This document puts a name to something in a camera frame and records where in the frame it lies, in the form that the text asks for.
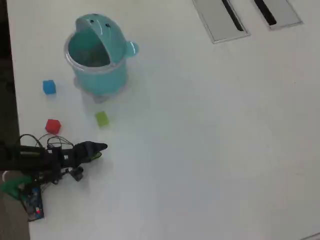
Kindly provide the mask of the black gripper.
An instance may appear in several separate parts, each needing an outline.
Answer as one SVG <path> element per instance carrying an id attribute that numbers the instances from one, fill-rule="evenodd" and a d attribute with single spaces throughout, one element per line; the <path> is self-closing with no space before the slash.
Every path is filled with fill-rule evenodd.
<path id="1" fill-rule="evenodd" d="M 63 149 L 54 147 L 57 151 L 57 162 L 61 168 L 75 168 L 85 162 L 90 163 L 102 156 L 101 151 L 108 148 L 106 143 L 84 141 L 74 145 L 73 148 Z M 87 154 L 96 154 L 87 159 Z"/>

